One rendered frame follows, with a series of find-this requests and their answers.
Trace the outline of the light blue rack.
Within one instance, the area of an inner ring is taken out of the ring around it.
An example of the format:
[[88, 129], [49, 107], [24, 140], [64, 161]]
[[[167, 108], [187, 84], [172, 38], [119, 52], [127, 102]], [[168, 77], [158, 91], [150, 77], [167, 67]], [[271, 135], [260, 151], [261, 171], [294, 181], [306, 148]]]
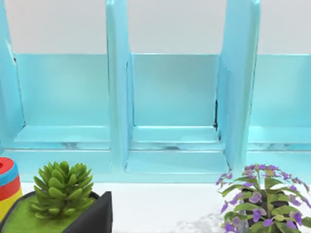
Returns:
[[311, 183], [311, 0], [0, 0], [0, 156], [22, 182]]

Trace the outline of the green succulent in black pot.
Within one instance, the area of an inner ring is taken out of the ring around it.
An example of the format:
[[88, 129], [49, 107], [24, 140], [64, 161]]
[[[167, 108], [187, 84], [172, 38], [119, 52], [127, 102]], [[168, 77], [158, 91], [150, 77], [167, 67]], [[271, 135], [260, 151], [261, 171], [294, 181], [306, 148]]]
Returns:
[[0, 233], [112, 233], [112, 193], [93, 192], [83, 163], [48, 163], [34, 191], [18, 198], [0, 222]]

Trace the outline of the purple flowering potted plant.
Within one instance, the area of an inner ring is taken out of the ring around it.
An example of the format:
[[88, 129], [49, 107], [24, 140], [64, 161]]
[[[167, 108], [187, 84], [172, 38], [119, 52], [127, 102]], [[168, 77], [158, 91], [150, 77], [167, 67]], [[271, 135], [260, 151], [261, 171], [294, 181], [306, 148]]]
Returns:
[[297, 189], [310, 187], [298, 177], [274, 165], [245, 166], [236, 179], [232, 173], [223, 173], [215, 183], [225, 198], [237, 191], [230, 201], [224, 201], [220, 213], [224, 233], [302, 233], [300, 227], [311, 230], [311, 216], [305, 216], [298, 207], [311, 201]]

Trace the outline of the stack of coloured rings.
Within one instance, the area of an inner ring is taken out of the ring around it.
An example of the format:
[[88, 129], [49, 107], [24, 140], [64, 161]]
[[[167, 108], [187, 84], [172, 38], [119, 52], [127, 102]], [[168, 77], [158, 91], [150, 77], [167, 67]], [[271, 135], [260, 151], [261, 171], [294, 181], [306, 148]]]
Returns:
[[0, 218], [22, 197], [17, 164], [8, 157], [0, 157]]

